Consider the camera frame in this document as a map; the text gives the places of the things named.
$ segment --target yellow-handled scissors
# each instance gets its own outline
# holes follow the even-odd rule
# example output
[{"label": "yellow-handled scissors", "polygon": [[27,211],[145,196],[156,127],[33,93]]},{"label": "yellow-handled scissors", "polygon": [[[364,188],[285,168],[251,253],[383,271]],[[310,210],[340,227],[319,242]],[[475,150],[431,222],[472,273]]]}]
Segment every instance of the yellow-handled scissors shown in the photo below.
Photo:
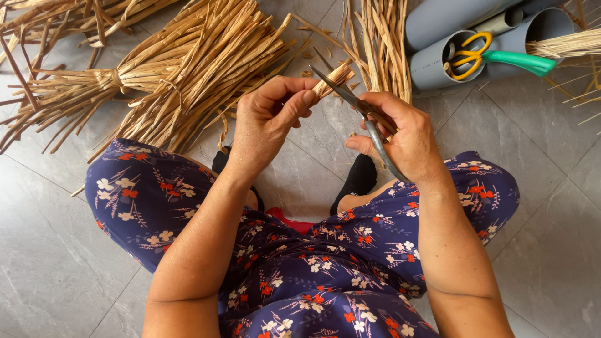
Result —
[{"label": "yellow-handled scissors", "polygon": [[[466,58],[464,58],[464,59],[461,59],[459,61],[451,63],[450,76],[453,79],[463,80],[463,79],[467,78],[468,76],[472,75],[478,69],[478,67],[480,67],[480,64],[482,63],[482,54],[484,54],[484,52],[490,47],[490,44],[492,43],[492,34],[490,32],[476,33],[476,34],[472,35],[469,39],[465,40],[461,44],[461,47],[467,46],[468,44],[470,44],[472,41],[474,41],[475,39],[477,39],[479,37],[484,37],[486,39],[486,42],[484,43],[484,47],[480,48],[477,51],[457,51],[451,58],[451,59],[453,59],[453,58],[461,56],[461,55],[466,56]],[[462,64],[466,64],[473,60],[475,60],[476,62],[467,72],[465,72],[461,75],[455,75],[453,73],[453,67],[461,66]]]}]

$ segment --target gray pvc pipe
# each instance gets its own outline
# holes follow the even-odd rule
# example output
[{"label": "gray pvc pipe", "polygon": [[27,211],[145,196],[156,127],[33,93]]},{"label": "gray pvc pipe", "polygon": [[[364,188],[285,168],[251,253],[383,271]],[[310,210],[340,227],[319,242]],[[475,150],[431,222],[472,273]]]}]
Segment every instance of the gray pvc pipe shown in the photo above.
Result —
[{"label": "gray pvc pipe", "polygon": [[[461,44],[474,34],[474,31],[467,30],[455,32],[410,56],[407,61],[409,62],[409,71],[411,73],[411,84],[413,85],[413,90],[420,92],[438,89],[450,85],[469,82],[478,76],[484,69],[484,64],[480,65],[473,74],[461,81],[451,78],[444,69],[444,64],[447,61],[446,57],[449,54],[450,43],[453,43],[455,46],[460,48]],[[473,51],[480,49],[483,46],[484,40],[482,38],[477,38],[462,49]]]},{"label": "gray pvc pipe", "polygon": [[472,30],[477,33],[490,32],[495,36],[519,26],[523,19],[524,13],[521,8],[510,8],[473,27]]},{"label": "gray pvc pipe", "polygon": [[[559,8],[547,8],[524,19],[517,28],[497,35],[492,39],[489,51],[505,51],[526,54],[526,42],[546,40],[574,33],[570,17]],[[474,83],[493,81],[529,73],[529,71],[507,63],[487,63]]]},{"label": "gray pvc pipe", "polygon": [[521,0],[425,0],[407,17],[408,55],[462,29],[469,29]]}]

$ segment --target woman's left hand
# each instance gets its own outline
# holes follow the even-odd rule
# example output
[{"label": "woman's left hand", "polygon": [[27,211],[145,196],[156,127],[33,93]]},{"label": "woman's left hand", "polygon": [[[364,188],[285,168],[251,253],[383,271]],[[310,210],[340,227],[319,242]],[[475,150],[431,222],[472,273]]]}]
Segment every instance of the woman's left hand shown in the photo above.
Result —
[{"label": "woman's left hand", "polygon": [[276,76],[238,103],[236,132],[226,169],[243,171],[254,180],[278,154],[299,117],[309,117],[315,98],[311,78]]}]

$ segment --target scissors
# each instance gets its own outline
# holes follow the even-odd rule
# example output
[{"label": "scissors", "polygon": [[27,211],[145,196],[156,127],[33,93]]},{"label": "scissors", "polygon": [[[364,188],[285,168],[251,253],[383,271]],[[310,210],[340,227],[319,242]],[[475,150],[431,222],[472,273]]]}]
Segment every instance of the scissors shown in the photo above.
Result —
[{"label": "scissors", "polygon": [[[322,59],[323,63],[328,67],[330,72],[333,72],[334,68],[326,61],[326,59],[317,50],[317,48],[313,47],[313,49],[315,49],[315,52],[317,52],[317,55],[319,55],[319,57]],[[407,177],[405,177],[405,175],[403,175],[401,173],[401,171],[394,165],[394,163],[392,162],[392,160],[390,160],[390,157],[386,153],[386,150],[384,149],[384,142],[383,142],[383,140],[385,138],[382,135],[382,132],[374,124],[374,121],[367,118],[367,116],[370,115],[370,116],[374,117],[374,119],[376,119],[377,121],[380,121],[380,119],[382,119],[382,121],[384,121],[385,124],[387,124],[387,126],[384,124],[382,124],[382,125],[387,130],[390,131],[389,128],[391,128],[394,131],[394,132],[391,132],[392,135],[394,135],[396,133],[396,129],[394,129],[390,125],[390,123],[388,123],[388,121],[386,121],[381,115],[379,115],[377,113],[376,107],[370,105],[367,101],[359,100],[353,94],[353,92],[350,91],[349,86],[347,86],[346,84],[339,86],[334,81],[330,80],[327,76],[322,74],[315,67],[313,67],[313,66],[310,66],[310,67],[317,74],[317,76],[319,76],[328,86],[330,86],[336,93],[338,93],[338,95],[340,95],[340,97],[342,97],[346,102],[348,102],[352,107],[354,107],[356,112],[359,113],[359,115],[363,119],[363,123],[365,124],[367,131],[370,133],[370,136],[374,142],[374,145],[376,146],[377,153],[380,155],[380,158],[382,159],[382,161],[384,162],[384,164],[386,165],[388,170],[390,170],[390,172],[394,175],[394,177],[396,177],[401,182],[409,183],[410,181],[407,179]]]}]

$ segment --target floral dress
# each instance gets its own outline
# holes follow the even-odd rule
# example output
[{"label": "floral dress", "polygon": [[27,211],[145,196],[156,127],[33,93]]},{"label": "floral dress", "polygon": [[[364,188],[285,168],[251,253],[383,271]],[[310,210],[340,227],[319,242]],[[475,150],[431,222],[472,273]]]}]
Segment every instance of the floral dress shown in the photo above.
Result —
[{"label": "floral dress", "polygon": [[[517,209],[516,181],[476,152],[445,163],[486,245]],[[97,226],[154,272],[214,181],[184,157],[115,139],[85,192]],[[407,300],[426,292],[418,218],[419,188],[402,182],[307,235],[246,207],[219,293],[222,336],[439,337]]]}]

